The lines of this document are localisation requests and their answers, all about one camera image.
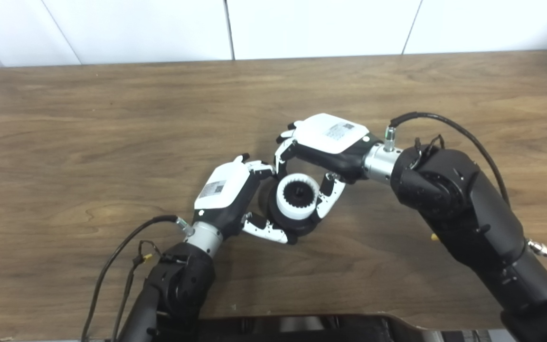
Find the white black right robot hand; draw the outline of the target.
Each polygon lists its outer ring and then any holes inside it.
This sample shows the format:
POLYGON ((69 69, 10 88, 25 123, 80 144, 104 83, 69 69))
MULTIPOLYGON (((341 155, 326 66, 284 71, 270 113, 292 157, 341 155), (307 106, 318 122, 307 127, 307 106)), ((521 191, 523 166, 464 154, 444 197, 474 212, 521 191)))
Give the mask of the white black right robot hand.
POLYGON ((298 158, 326 170, 310 215, 315 222, 327 216, 344 187, 360 180, 389 184, 401 154, 395 147, 396 128, 388 126, 383 139, 366 126, 321 113, 296 121, 276 139, 274 164, 278 178, 286 177, 287 163, 298 158))

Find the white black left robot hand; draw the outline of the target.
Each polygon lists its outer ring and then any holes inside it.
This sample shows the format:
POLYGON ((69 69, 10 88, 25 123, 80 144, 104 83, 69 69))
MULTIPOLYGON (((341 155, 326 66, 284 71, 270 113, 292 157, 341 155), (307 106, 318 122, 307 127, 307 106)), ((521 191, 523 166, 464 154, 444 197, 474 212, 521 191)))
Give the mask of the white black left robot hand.
POLYGON ((195 214, 185 242, 213 258, 224 240, 247 232, 272 242, 295 245, 298 238, 273 221, 248 211, 261 182, 276 174, 261 160, 241 154, 214 169, 195 200, 195 214))

